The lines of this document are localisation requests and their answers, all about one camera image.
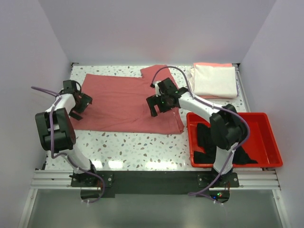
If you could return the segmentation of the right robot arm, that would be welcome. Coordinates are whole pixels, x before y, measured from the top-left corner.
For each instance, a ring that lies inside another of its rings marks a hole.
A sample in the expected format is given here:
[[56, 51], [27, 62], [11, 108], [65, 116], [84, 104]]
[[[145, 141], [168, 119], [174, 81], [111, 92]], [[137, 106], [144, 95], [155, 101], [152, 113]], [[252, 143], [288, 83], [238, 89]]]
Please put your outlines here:
[[166, 78], [151, 83], [155, 94], [146, 99], [151, 116], [181, 108], [193, 112], [210, 124], [210, 134], [216, 146], [216, 158], [212, 174], [214, 185], [221, 187], [228, 182], [228, 174], [233, 168], [233, 157], [250, 136], [248, 123], [241, 117], [233, 105], [220, 106], [191, 93], [185, 87], [177, 88], [173, 81]]

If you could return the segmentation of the pink polo shirt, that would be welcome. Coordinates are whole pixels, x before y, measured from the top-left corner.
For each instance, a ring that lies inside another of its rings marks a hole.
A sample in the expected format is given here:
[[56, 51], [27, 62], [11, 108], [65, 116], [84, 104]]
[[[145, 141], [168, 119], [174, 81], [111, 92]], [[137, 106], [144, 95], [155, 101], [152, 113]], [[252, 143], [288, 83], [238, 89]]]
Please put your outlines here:
[[87, 74], [82, 91], [93, 101], [81, 114], [72, 118], [76, 130], [180, 134], [184, 130], [178, 108], [152, 117], [146, 99], [155, 94], [152, 78], [172, 79], [169, 69], [154, 65], [140, 70], [140, 77], [99, 76]]

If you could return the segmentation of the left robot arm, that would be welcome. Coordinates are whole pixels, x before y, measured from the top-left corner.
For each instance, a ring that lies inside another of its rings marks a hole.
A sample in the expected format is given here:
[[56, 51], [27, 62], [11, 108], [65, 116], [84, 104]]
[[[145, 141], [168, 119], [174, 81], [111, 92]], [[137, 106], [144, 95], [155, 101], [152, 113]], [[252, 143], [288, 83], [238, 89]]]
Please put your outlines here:
[[96, 185], [96, 169], [76, 145], [76, 133], [71, 123], [71, 119], [83, 119], [80, 114], [92, 104], [92, 97], [83, 93], [81, 85], [75, 80], [63, 81], [63, 88], [59, 92], [36, 86], [32, 86], [31, 89], [55, 98], [47, 110], [35, 115], [42, 148], [50, 151], [52, 159], [63, 157], [73, 169], [72, 178], [82, 181], [87, 186]]

